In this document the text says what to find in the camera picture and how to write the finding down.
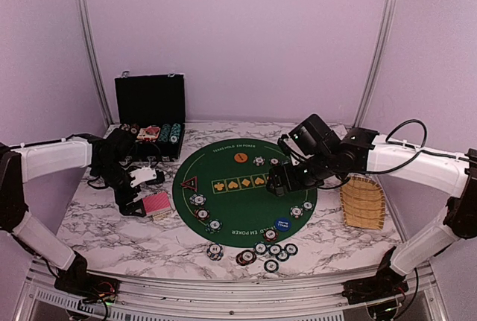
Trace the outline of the teal chip four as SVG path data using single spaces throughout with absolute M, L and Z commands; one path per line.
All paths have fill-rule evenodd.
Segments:
M 264 270 L 267 272 L 267 273 L 275 273 L 276 271 L 278 271 L 279 269 L 279 264 L 277 261 L 275 260 L 272 260 L 272 259 L 268 259 L 265 263 L 264 263 Z

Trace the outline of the red black chip stack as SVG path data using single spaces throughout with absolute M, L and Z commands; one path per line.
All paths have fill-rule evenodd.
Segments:
M 244 250 L 236 256 L 236 263 L 240 266 L 247 266 L 256 260 L 256 254 L 253 250 Z

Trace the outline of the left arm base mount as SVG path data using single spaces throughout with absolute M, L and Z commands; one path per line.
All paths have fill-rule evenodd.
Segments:
M 83 297 L 86 302 L 114 302 L 117 297 L 119 281 L 114 278 L 87 274 L 85 278 L 73 279 L 63 275 L 54 282 L 57 290 Z

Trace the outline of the red striped card deck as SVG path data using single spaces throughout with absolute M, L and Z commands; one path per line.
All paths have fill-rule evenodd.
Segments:
M 145 215 L 154 220 L 169 216 L 174 210 L 171 206 L 168 194 L 164 191 L 150 194 L 142 199 Z

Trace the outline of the teal chip three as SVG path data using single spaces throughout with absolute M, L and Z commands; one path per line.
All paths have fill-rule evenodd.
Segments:
M 296 255 L 298 253 L 298 247 L 295 244 L 289 243 L 284 246 L 284 250 L 288 255 Z

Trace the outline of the white blue chip stack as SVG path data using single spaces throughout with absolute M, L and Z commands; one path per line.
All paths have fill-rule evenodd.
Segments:
M 206 254 L 212 261 L 219 261 L 224 256 L 224 248 L 220 244 L 210 244 L 206 250 Z

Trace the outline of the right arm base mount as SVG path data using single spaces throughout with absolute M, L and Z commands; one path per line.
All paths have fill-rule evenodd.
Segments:
M 343 283 L 341 295 L 350 305 L 355 305 L 396 296 L 407 291 L 409 287 L 406 281 L 398 281 L 394 284 L 389 278 L 380 279 L 377 276 L 371 276 L 346 281 Z

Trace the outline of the white blue chips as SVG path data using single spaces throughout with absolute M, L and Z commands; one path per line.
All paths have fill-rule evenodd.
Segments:
M 203 194 L 196 193 L 189 198 L 189 202 L 193 206 L 203 206 L 206 202 L 206 197 Z

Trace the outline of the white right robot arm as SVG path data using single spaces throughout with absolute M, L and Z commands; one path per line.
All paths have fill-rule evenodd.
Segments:
M 277 196 L 322 188 L 330 177 L 349 182 L 355 174 L 408 182 L 447 198 L 436 217 L 385 255 L 381 271 L 369 282 L 374 296 L 387 296 L 398 278 L 456 241 L 476 237 L 474 150 L 435 150 L 362 128 L 339 138 L 328 128 L 307 124 L 280 138 L 279 146 L 291 161 L 270 170 L 267 189 Z

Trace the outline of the teal chip mat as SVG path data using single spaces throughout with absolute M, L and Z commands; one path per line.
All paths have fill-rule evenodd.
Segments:
M 303 203 L 303 209 L 304 210 L 311 211 L 313 208 L 314 208 L 314 204 L 312 202 L 307 200 Z

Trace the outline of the orange dealer button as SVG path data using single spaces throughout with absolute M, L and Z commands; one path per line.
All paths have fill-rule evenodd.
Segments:
M 237 163 L 245 163 L 248 161 L 248 155 L 246 153 L 236 153 L 234 156 L 234 160 Z

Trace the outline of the teal chip two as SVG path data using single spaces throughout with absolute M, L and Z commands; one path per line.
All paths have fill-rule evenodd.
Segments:
M 268 252 L 271 255 L 279 255 L 282 252 L 282 247 L 279 244 L 272 244 L 268 247 Z

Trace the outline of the teal chip one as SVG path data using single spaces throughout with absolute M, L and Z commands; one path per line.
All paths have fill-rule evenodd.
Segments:
M 263 242 L 257 242 L 254 244 L 253 250 L 257 255 L 264 255 L 268 251 L 268 246 Z

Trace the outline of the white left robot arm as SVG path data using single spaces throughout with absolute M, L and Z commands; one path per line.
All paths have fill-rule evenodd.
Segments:
M 140 185 L 158 176 L 152 167 L 124 162 L 136 137 L 119 129 L 107 138 L 74 134 L 49 142 L 1 146 L 1 230 L 58 269 L 57 280 L 87 295 L 94 278 L 87 261 L 51 229 L 64 216 L 85 168 L 113 191 L 123 215 L 144 216 Z

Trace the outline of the teal chips mat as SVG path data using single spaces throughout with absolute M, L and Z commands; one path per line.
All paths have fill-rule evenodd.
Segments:
M 222 226 L 223 226 L 223 223 L 220 220 L 217 220 L 217 219 L 211 220 L 206 225 L 206 232 L 210 234 L 220 232 L 222 229 Z

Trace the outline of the red chips bottom mat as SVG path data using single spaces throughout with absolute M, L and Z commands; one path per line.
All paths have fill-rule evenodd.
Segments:
M 276 231 L 275 229 L 266 229 L 262 233 L 262 237 L 268 243 L 272 243 L 276 241 L 278 239 L 278 236 L 279 236 L 278 231 Z

